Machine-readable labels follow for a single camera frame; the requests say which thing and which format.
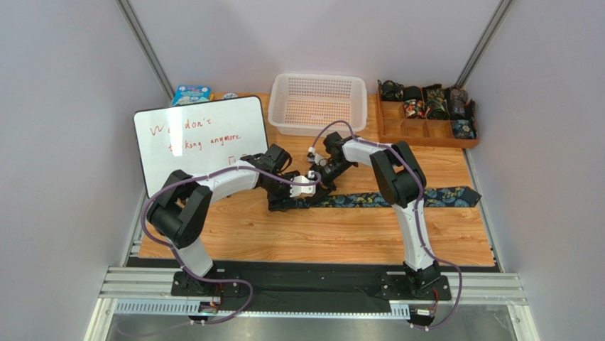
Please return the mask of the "wooden compartment tray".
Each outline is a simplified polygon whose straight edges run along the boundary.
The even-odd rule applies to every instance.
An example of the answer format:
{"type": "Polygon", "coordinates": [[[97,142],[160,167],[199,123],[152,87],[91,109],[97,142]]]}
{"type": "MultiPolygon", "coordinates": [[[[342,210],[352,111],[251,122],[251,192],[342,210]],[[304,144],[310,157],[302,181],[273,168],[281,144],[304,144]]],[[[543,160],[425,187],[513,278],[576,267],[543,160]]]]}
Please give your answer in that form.
{"type": "MultiPolygon", "coordinates": [[[[442,85],[447,99],[447,89],[442,85]]],[[[394,143],[400,140],[414,146],[431,146],[447,148],[474,148],[479,143],[479,132],[476,127],[476,102],[469,96],[466,105],[466,119],[474,122],[477,132],[476,139],[455,139],[452,135],[451,119],[406,119],[402,102],[384,102],[381,100],[379,88],[376,93],[376,115],[378,122],[378,137],[383,143],[394,143]]]]}

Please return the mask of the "rolled dark tie far left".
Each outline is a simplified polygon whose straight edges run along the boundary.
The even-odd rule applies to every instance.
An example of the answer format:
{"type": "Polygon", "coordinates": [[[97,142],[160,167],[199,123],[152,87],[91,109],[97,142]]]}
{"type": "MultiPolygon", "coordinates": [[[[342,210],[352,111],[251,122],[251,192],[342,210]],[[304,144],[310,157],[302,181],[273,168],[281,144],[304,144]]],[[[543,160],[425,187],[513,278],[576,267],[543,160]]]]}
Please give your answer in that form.
{"type": "Polygon", "coordinates": [[[378,88],[381,100],[384,102],[402,102],[405,92],[405,87],[392,80],[385,82],[378,81],[378,88]]]}

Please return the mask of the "aluminium rail frame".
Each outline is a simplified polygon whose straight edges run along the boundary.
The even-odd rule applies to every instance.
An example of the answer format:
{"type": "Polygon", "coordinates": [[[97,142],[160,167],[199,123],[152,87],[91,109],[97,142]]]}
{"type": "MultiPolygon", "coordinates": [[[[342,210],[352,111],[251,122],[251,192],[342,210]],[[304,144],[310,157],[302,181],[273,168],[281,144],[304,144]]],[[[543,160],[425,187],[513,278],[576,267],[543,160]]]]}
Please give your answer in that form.
{"type": "Polygon", "coordinates": [[[432,322],[440,330],[468,305],[504,305],[515,335],[538,339],[516,274],[447,267],[433,283],[415,288],[402,266],[237,261],[220,261],[205,280],[174,264],[111,267],[85,337],[103,340],[119,312],[219,316],[224,323],[250,317],[395,319],[428,332],[419,322],[421,310],[445,313],[432,322]]]}

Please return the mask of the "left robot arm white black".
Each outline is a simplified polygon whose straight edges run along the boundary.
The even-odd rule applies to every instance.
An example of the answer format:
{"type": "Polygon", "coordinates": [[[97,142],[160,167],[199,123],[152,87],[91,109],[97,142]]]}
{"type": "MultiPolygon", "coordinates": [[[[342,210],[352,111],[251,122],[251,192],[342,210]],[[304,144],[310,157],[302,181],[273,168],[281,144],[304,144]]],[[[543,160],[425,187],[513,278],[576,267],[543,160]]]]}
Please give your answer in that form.
{"type": "Polygon", "coordinates": [[[214,266],[200,240],[212,203],[230,195],[263,188],[276,198],[289,199],[293,188],[312,182],[300,172],[283,172],[290,155],[277,145],[267,152],[244,156],[233,165],[201,176],[173,171],[163,187],[152,195],[141,211],[144,232],[150,224],[161,235],[155,241],[167,246],[181,269],[206,281],[214,266]]]}

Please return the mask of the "rolled blue floral tie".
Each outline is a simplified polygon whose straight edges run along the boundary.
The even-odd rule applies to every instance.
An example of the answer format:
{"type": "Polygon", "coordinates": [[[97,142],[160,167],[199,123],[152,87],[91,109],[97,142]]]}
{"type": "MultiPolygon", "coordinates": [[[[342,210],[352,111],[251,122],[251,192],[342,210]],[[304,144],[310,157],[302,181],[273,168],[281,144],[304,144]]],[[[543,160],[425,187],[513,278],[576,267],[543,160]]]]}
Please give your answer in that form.
{"type": "Polygon", "coordinates": [[[468,119],[451,121],[452,135],[455,139],[476,139],[477,132],[474,122],[468,119]]]}

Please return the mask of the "rolled red floral tie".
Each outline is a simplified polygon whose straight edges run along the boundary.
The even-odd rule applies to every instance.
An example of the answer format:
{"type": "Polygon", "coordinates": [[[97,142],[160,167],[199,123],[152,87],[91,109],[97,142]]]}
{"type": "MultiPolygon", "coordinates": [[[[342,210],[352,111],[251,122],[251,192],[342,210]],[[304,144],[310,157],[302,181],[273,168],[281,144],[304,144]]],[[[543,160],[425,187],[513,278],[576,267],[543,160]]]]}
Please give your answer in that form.
{"type": "Polygon", "coordinates": [[[410,86],[404,89],[403,113],[406,119],[425,118],[425,104],[422,90],[419,87],[410,86]]]}

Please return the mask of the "rolled green dark tie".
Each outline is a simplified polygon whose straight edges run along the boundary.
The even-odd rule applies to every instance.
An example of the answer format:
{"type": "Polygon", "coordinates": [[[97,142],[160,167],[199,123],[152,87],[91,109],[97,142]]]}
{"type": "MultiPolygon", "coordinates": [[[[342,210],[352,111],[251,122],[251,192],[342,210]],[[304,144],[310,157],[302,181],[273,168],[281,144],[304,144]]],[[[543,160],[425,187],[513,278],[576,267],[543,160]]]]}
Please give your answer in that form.
{"type": "Polygon", "coordinates": [[[427,119],[448,120],[447,100],[441,84],[423,88],[425,116],[427,119]]]}

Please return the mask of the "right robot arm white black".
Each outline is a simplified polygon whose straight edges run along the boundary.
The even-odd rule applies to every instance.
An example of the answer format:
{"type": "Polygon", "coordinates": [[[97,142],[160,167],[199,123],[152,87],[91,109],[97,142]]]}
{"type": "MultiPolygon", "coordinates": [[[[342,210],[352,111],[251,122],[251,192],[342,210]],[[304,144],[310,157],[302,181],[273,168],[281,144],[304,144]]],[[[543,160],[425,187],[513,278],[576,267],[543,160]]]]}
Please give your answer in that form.
{"type": "Polygon", "coordinates": [[[425,222],[426,179],[409,145],[404,141],[381,144],[355,135],[344,138],[337,132],[328,134],[324,145],[328,158],[321,157],[314,146],[307,151],[310,169],[320,173],[322,179],[313,200],[336,190],[334,181],[352,166],[372,167],[378,190],[393,208],[403,238],[403,287],[414,298],[432,294],[441,271],[430,246],[425,222]]]}

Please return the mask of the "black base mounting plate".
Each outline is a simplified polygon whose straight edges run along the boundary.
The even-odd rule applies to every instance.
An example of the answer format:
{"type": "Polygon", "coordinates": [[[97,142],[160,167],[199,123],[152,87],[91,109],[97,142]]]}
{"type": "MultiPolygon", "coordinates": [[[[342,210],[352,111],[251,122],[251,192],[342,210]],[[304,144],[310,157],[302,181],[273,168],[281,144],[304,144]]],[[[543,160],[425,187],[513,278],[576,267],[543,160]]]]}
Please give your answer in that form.
{"type": "Polygon", "coordinates": [[[247,312],[275,313],[386,313],[391,301],[430,305],[453,298],[446,276],[435,282],[432,294],[410,296],[403,287],[404,265],[216,261],[208,278],[225,282],[204,283],[178,271],[170,293],[217,298],[222,310],[236,310],[250,298],[247,312]]]}

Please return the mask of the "white plastic perforated basket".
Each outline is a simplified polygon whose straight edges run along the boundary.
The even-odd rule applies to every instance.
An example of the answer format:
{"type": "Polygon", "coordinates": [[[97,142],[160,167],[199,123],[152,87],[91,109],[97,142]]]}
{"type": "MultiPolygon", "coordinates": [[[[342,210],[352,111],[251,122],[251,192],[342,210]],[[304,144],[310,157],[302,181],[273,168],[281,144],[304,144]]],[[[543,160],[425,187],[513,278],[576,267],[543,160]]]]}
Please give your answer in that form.
{"type": "Polygon", "coordinates": [[[359,77],[281,73],[268,105],[268,122],[283,135],[316,136],[333,121],[353,132],[366,128],[368,93],[359,77]]]}

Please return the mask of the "rolled grey dark tie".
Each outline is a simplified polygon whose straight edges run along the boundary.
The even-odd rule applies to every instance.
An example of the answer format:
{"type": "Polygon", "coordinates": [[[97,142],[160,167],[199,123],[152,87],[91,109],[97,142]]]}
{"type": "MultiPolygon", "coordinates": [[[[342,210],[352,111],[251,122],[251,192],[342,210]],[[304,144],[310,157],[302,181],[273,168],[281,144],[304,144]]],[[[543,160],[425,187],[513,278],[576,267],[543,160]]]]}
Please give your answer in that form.
{"type": "Polygon", "coordinates": [[[447,104],[451,119],[466,119],[466,105],[468,92],[460,86],[451,86],[447,89],[447,104]]]}

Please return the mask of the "dark blue floral necktie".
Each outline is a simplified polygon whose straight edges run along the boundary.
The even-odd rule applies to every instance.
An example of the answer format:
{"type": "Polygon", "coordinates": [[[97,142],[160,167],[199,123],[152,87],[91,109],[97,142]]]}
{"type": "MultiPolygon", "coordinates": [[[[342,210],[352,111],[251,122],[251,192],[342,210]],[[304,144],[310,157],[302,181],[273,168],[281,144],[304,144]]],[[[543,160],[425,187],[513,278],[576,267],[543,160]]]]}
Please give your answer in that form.
{"type": "MultiPolygon", "coordinates": [[[[423,195],[424,207],[476,207],[482,195],[468,186],[448,188],[426,188],[423,195]]],[[[303,198],[277,200],[270,208],[277,210],[310,208],[373,208],[389,207],[380,192],[328,195],[315,203],[303,198]]]]}

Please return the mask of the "whiteboard with red writing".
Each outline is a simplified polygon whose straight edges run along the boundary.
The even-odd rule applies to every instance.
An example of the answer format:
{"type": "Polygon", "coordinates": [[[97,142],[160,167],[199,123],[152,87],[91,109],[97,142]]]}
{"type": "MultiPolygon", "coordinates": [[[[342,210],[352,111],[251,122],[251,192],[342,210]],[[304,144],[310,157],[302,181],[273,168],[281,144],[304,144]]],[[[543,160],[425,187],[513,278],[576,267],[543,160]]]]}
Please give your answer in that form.
{"type": "Polygon", "coordinates": [[[143,110],[133,123],[148,196],[175,170],[211,173],[268,149],[257,96],[143,110]]]}

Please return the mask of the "small white round object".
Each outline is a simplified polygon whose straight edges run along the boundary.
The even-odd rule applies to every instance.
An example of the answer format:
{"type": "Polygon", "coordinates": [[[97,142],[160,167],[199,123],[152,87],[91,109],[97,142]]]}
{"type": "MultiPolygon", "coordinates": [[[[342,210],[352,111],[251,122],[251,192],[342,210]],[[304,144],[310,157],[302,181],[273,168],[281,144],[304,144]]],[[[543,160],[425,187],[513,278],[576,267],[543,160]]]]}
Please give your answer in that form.
{"type": "Polygon", "coordinates": [[[233,99],[237,98],[238,95],[236,93],[230,92],[223,95],[222,99],[233,99]]]}

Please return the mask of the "blue printed box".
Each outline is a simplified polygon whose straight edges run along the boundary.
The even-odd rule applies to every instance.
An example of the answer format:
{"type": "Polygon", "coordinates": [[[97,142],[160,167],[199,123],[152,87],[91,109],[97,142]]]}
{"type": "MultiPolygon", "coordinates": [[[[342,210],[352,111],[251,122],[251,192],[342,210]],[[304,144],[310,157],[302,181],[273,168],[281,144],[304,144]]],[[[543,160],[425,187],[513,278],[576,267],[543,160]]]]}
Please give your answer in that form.
{"type": "Polygon", "coordinates": [[[178,85],[173,97],[172,106],[182,106],[210,101],[212,88],[198,85],[178,85]]]}

